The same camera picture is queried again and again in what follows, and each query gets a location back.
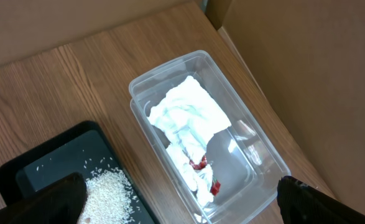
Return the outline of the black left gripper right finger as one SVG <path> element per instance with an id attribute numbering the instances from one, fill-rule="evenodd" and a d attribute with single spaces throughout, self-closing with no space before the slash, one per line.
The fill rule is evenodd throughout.
<path id="1" fill-rule="evenodd" d="M 365 224 L 365 215 L 286 175 L 277 186 L 284 224 Z"/>

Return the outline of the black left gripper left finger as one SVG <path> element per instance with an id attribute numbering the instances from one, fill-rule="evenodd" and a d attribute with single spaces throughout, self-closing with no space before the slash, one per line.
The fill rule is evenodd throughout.
<path id="1" fill-rule="evenodd" d="M 0 224 L 77 223 L 86 202 L 83 176 L 72 173 L 0 210 Z"/>

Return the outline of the red snack wrapper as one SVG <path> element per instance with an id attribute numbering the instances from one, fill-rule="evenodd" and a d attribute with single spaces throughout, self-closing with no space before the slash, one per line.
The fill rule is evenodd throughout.
<path id="1" fill-rule="evenodd" d="M 211 180 L 208 191 L 215 197 L 219 193 L 221 184 L 214 176 L 213 169 L 211 168 L 211 164 L 207 161 L 206 156 L 203 156 L 198 164 L 194 163 L 192 160 L 189 161 L 189 164 L 202 179 L 206 179 L 207 181 Z"/>

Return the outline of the white napkin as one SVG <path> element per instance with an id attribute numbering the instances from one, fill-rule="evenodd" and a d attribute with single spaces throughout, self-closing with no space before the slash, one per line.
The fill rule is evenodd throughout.
<path id="1" fill-rule="evenodd" d="M 147 119 L 169 140 L 167 154 L 199 205 L 213 202 L 215 178 L 205 155 L 214 135 L 231 126 L 225 112 L 196 79 L 188 76 L 150 109 Z"/>

